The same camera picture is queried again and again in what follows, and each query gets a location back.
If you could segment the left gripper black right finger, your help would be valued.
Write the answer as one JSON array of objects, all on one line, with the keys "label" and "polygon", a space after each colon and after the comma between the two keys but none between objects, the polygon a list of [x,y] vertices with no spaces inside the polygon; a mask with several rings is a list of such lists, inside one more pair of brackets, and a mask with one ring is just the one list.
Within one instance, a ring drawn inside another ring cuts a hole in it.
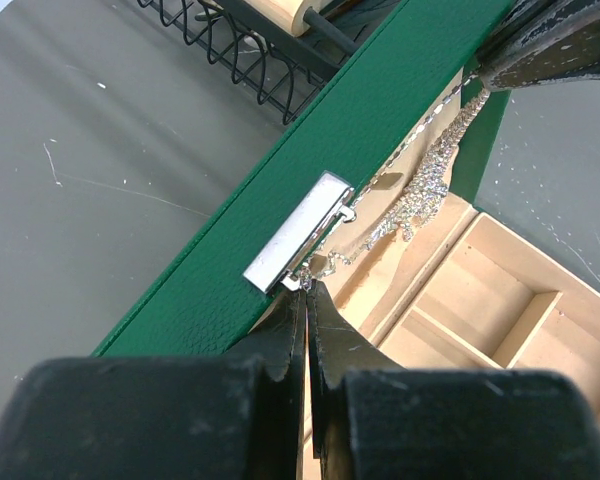
[{"label": "left gripper black right finger", "polygon": [[406,368],[327,287],[307,290],[313,455],[325,479],[600,479],[600,426],[551,370]]}]

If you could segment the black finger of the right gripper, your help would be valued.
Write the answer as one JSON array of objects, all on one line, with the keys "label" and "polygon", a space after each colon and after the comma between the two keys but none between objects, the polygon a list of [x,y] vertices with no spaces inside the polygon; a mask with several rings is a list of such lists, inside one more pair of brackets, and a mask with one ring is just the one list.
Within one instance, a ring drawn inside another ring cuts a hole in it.
[{"label": "black finger of the right gripper", "polygon": [[476,60],[490,91],[600,80],[600,0],[516,1]]}]

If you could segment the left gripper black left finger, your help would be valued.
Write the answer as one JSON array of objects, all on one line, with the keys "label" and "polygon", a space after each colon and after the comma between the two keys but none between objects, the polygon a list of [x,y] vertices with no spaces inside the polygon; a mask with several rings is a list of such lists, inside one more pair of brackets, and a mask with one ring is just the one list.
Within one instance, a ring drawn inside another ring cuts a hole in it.
[{"label": "left gripper black left finger", "polygon": [[298,479],[306,297],[216,356],[60,358],[0,419],[0,479]]}]

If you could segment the green jewelry box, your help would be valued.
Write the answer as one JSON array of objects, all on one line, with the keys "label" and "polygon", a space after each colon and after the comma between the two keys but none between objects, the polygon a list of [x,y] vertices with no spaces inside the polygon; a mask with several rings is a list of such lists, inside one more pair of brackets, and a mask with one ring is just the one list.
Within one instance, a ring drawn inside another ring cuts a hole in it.
[{"label": "green jewelry box", "polygon": [[[506,1],[406,1],[336,75],[221,211],[99,347],[103,357],[216,356],[270,300],[238,276],[322,168],[365,193],[452,76],[512,10]],[[483,102],[481,82],[463,99]],[[406,368],[551,370],[600,426],[600,295],[487,214],[444,213],[396,258],[373,299],[364,279],[338,312]]]}]

